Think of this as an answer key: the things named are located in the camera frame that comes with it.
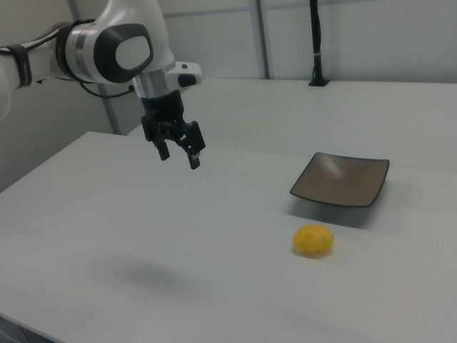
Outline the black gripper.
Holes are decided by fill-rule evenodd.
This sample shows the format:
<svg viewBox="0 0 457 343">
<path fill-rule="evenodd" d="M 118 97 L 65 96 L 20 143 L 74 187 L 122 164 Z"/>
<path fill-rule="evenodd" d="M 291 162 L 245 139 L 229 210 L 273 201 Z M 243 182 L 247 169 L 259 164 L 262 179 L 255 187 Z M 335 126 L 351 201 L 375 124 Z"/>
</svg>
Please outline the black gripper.
<svg viewBox="0 0 457 343">
<path fill-rule="evenodd" d="M 179 90 L 156 97 L 141 98 L 145 115 L 141 118 L 145 138 L 157 149 L 161 161 L 170 157 L 165 137 L 157 123 L 176 122 L 182 126 L 182 136 L 178 140 L 178 145 L 186 152 L 189 165 L 192 170 L 200 166 L 200 154 L 206 148 L 203 135 L 197 121 L 185 123 L 184 104 Z"/>
</svg>

